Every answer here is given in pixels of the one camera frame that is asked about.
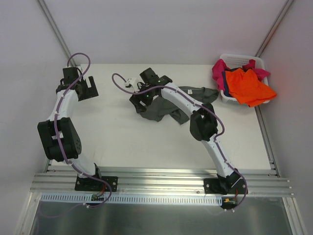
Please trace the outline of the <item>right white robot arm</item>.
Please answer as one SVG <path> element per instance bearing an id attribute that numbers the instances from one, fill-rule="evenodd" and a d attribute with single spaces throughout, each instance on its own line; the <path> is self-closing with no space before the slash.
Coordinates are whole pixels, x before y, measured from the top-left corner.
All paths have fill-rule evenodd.
<path id="1" fill-rule="evenodd" d="M 176 105 L 189 118 L 189 131 L 200 141 L 216 167 L 217 178 L 208 182 L 208 190 L 217 194 L 245 194 L 246 183 L 239 171 L 230 162 L 218 141 L 218 122 L 213 106 L 202 103 L 186 94 L 171 78 L 159 77 L 151 68 L 140 74 L 140 79 L 128 78 L 126 88 L 133 88 L 130 102 L 137 113 L 143 113 L 155 97 L 164 98 Z"/>

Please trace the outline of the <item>orange t-shirt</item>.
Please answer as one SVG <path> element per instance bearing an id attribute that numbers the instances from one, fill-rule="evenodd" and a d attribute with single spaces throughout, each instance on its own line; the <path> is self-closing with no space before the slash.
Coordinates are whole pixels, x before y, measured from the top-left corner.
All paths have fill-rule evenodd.
<path id="1" fill-rule="evenodd" d="M 229 93 L 239 104 L 255 107 L 277 97 L 277 93 L 268 85 L 258 80 L 256 73 L 249 69 L 238 68 L 225 71 Z"/>

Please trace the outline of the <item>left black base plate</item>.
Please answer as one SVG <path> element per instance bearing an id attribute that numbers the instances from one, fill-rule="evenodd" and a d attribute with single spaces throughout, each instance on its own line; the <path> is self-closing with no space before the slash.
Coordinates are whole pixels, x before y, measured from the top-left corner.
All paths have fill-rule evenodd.
<path id="1" fill-rule="evenodd" d="M 118 185 L 118 177 L 117 176 L 102 176 L 102 181 L 108 183 L 111 187 L 112 192 L 117 191 Z M 109 192 L 110 189 L 107 185 L 100 181 L 93 180 L 91 178 L 76 178 L 76 183 L 74 190 L 75 191 L 102 191 L 103 187 L 105 187 L 104 191 Z"/>

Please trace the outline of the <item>small circuit board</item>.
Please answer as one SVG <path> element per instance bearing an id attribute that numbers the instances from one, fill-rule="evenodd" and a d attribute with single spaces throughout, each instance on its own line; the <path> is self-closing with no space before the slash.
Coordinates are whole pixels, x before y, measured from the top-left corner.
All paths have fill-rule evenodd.
<path id="1" fill-rule="evenodd" d="M 91 201 L 103 201 L 104 200 L 104 194 L 93 194 L 91 196 Z"/>
<path id="2" fill-rule="evenodd" d="M 230 205 L 237 205 L 238 204 L 238 200 L 236 197 L 233 197 L 233 198 L 226 198 L 223 200 L 223 203 L 226 203 L 226 204 L 230 204 Z"/>

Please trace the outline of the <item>magenta t-shirt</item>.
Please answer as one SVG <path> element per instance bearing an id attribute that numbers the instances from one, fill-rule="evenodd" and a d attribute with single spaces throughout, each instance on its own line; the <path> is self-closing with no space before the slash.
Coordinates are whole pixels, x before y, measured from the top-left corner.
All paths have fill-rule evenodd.
<path id="1" fill-rule="evenodd" d="M 249 59 L 249 63 L 243 65 L 242 69 L 244 71 L 252 69 L 256 73 L 259 81 L 263 81 L 264 78 L 270 75 L 270 72 L 267 70 L 256 68 L 256 61 L 253 59 Z M 225 72 L 226 70 L 229 71 L 230 68 L 226 65 L 223 59 L 219 59 L 212 68 L 212 78 L 216 81 L 217 88 L 220 91 L 225 91 L 225 82 L 222 72 Z"/>

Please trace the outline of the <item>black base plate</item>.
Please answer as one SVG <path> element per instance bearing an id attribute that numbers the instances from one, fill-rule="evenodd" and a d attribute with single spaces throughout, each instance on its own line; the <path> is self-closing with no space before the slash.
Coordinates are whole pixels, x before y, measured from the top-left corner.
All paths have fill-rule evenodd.
<path id="1" fill-rule="evenodd" d="M 111 187 L 112 192 L 117 191 L 118 185 L 118 177 L 117 176 L 102 176 L 102 181 L 108 183 Z M 110 189 L 107 185 L 100 181 L 93 180 L 91 178 L 76 178 L 76 183 L 74 190 L 75 191 L 102 191 L 103 187 L 105 187 L 104 191 L 109 192 Z"/>
<path id="2" fill-rule="evenodd" d="M 204 192 L 206 194 L 239 194 L 244 195 L 247 190 L 247 185 L 243 179 L 239 179 L 233 185 L 223 182 L 218 178 L 205 178 L 203 180 Z"/>

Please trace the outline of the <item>navy blue t-shirt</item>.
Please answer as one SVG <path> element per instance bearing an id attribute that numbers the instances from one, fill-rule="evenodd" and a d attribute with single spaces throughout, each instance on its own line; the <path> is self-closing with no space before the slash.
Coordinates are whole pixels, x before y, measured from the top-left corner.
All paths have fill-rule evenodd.
<path id="1" fill-rule="evenodd" d="M 223 76 L 223 81 L 224 81 L 224 95 L 226 97 L 232 97 L 232 95 L 229 93 L 229 87 L 226 81 L 226 74 L 225 71 L 222 72 L 222 76 Z"/>

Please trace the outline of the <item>aluminium mounting rail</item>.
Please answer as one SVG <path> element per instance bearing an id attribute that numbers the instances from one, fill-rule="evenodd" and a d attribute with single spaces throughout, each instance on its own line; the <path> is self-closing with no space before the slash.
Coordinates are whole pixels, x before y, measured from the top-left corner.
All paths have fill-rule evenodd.
<path id="1" fill-rule="evenodd" d="M 102 175 L 118 177 L 120 194 L 204 195 L 204 179 L 215 178 L 214 169 L 156 169 L 101 167 Z M 288 178 L 275 170 L 240 171 L 246 179 L 250 197 L 294 197 Z M 76 172 L 68 166 L 51 165 L 45 173 L 36 173 L 31 192 L 74 192 Z"/>

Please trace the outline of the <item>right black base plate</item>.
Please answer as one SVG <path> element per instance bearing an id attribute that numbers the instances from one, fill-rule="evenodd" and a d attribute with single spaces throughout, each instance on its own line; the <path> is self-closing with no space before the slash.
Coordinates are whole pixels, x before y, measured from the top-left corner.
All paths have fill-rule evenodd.
<path id="1" fill-rule="evenodd" d="M 206 194 L 239 194 L 244 195 L 247 190 L 247 185 L 243 179 L 239 179 L 233 185 L 223 182 L 218 178 L 205 178 L 203 180 L 204 192 Z"/>

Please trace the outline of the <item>white plastic laundry basket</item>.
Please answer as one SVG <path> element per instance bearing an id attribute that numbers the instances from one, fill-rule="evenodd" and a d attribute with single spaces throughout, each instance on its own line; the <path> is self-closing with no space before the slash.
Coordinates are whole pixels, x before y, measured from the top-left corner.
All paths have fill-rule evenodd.
<path id="1" fill-rule="evenodd" d="M 221 90 L 222 101 L 255 107 L 268 103 L 275 92 L 268 86 L 267 77 L 270 73 L 265 70 L 264 62 L 259 57 L 228 55 L 220 56 L 224 62 L 223 82 L 227 88 Z"/>

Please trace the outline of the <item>right small circuit board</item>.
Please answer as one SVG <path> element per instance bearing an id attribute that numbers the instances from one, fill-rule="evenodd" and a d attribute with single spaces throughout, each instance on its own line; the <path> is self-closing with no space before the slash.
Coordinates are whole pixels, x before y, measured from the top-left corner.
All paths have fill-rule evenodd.
<path id="1" fill-rule="evenodd" d="M 226 203 L 226 204 L 230 204 L 230 205 L 237 205 L 238 204 L 238 200 L 236 197 L 233 197 L 233 198 L 226 198 L 223 200 L 223 203 Z"/>

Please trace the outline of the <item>dark grey t-shirt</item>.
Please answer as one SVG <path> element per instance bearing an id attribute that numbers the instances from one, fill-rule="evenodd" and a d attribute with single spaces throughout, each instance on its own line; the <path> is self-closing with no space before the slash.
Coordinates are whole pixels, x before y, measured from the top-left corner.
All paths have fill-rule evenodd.
<path id="1" fill-rule="evenodd" d="M 180 89 L 192 98 L 206 104 L 214 102 L 218 96 L 218 90 L 201 87 L 180 86 Z M 178 124 L 182 125 L 189 120 L 189 117 L 176 105 L 163 97 L 157 96 L 149 106 L 144 106 L 145 112 L 140 112 L 142 118 L 160 122 L 166 115 L 173 118 Z"/>

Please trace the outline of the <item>left small circuit board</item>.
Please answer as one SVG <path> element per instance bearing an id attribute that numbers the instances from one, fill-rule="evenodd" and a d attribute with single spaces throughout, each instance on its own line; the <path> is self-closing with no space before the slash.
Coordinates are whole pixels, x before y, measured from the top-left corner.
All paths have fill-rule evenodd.
<path id="1" fill-rule="evenodd" d="M 104 194 L 93 194 L 91 196 L 91 201 L 103 201 L 104 200 Z"/>

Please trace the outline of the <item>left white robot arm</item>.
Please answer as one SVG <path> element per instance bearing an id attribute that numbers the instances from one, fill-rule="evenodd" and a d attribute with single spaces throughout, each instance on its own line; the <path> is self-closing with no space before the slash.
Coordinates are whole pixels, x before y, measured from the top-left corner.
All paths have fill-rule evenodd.
<path id="1" fill-rule="evenodd" d="M 92 190 L 98 190 L 103 184 L 98 166 L 82 154 L 81 140 L 71 121 L 75 105 L 79 101 L 99 96 L 98 90 L 90 76 L 90 87 L 84 78 L 80 78 L 66 92 L 80 75 L 82 72 L 78 67 L 63 69 L 64 78 L 56 89 L 57 101 L 53 112 L 46 121 L 38 123 L 37 129 L 46 157 L 75 166 L 79 170 L 78 177 L 86 178 L 86 185 Z"/>

